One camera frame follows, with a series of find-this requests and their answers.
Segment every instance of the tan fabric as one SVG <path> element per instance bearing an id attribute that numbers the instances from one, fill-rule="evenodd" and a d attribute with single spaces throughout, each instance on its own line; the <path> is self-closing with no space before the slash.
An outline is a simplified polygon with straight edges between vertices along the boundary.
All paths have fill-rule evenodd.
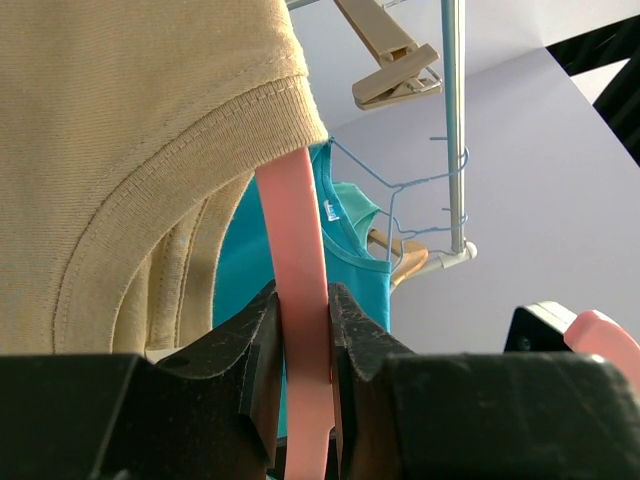
<path id="1" fill-rule="evenodd" d="M 0 5 L 0 352 L 211 325 L 255 168 L 323 141 L 283 0 Z"/>

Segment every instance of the pink object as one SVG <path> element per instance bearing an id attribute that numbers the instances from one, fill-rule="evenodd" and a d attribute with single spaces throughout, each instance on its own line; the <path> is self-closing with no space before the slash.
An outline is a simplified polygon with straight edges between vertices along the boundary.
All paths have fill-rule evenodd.
<path id="1" fill-rule="evenodd" d="M 565 332 L 564 342 L 574 352 L 609 360 L 640 393 L 640 345 L 609 317 L 597 310 L 581 313 Z"/>
<path id="2" fill-rule="evenodd" d="M 335 423 L 329 296 L 309 151 L 256 171 L 282 318 L 288 385 L 286 480 L 323 480 Z"/>

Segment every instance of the hanger clip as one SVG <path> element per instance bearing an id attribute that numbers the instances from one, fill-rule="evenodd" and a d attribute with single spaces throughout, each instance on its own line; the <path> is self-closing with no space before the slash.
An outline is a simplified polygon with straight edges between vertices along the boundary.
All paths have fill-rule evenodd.
<path id="1" fill-rule="evenodd" d="M 370 110 L 442 91 L 430 67 L 440 58 L 431 45 L 418 44 L 375 0 L 334 0 L 380 70 L 353 84 L 356 105 Z M 431 78 L 420 77 L 427 70 Z"/>

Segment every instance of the garment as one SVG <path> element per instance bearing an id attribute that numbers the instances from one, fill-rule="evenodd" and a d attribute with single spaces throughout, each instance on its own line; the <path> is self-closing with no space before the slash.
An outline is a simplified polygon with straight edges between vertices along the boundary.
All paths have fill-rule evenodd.
<path id="1" fill-rule="evenodd" d="M 327 138 L 284 0 L 7 1 L 0 69 L 0 352 L 206 333 L 253 171 Z"/>
<path id="2" fill-rule="evenodd" d="M 353 184 L 338 184 L 337 189 L 334 188 L 330 143 L 311 147 L 310 156 L 328 281 L 344 283 L 362 310 L 389 331 L 391 264 L 375 259 L 366 249 L 366 235 L 379 208 Z M 357 229 L 347 207 L 356 219 Z M 214 325 L 218 326 L 237 314 L 273 278 L 260 196 L 256 182 L 252 181 L 233 216 L 220 253 L 213 306 Z M 278 436 L 285 436 L 286 432 L 286 390 L 283 388 Z"/>

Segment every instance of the teal shirt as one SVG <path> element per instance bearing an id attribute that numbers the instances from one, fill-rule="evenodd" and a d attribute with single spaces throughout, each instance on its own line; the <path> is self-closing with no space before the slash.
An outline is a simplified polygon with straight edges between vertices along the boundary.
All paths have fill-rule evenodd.
<path id="1" fill-rule="evenodd" d="M 356 185 L 332 183 L 330 143 L 311 147 L 309 151 L 320 209 L 327 279 L 329 283 L 345 284 L 360 308 L 389 331 L 391 264 L 374 258 L 367 251 L 366 238 L 380 209 Z M 273 278 L 264 214 L 254 180 L 238 205 L 222 245 L 214 290 L 214 326 L 242 310 Z M 286 389 L 283 388 L 278 436 L 286 436 L 286 432 Z"/>

